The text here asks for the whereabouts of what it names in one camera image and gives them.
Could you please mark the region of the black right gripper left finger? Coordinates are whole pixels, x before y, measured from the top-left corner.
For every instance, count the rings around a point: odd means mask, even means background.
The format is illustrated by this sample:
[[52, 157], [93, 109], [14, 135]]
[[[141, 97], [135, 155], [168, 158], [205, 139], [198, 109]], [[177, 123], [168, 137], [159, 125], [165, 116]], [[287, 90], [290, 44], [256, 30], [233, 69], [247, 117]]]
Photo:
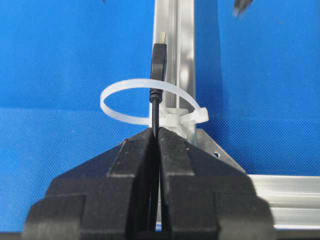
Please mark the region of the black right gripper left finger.
[[55, 177], [30, 208], [24, 240], [133, 240], [157, 221], [151, 128]]

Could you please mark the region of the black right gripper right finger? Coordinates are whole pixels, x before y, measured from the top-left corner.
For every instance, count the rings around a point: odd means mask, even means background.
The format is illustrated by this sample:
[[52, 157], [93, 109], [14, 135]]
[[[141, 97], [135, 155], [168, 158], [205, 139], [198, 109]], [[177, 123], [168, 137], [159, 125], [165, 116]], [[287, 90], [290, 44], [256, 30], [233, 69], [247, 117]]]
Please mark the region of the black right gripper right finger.
[[162, 227], [171, 240], [274, 240], [269, 204], [243, 172], [190, 144], [158, 132]]

